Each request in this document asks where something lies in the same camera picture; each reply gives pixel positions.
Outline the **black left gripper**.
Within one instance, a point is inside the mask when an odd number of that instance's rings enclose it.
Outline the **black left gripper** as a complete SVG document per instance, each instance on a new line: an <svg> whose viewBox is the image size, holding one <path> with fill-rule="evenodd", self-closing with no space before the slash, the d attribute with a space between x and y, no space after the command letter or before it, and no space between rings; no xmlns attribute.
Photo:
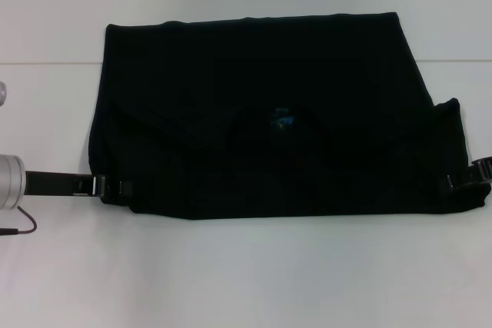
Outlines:
<svg viewBox="0 0 492 328"><path fill-rule="evenodd" d="M133 183L107 175L27 171L25 195L127 200L133 196Z"/></svg>

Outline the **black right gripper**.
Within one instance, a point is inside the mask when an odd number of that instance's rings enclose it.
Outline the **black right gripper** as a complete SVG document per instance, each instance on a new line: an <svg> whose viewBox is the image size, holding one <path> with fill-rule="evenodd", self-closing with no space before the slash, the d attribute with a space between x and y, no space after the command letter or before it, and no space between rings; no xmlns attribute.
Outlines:
<svg viewBox="0 0 492 328"><path fill-rule="evenodd" d="M475 185L490 184L492 181L492 157L477 159L471 163L472 172L447 175L440 183L440 192L458 192Z"/></svg>

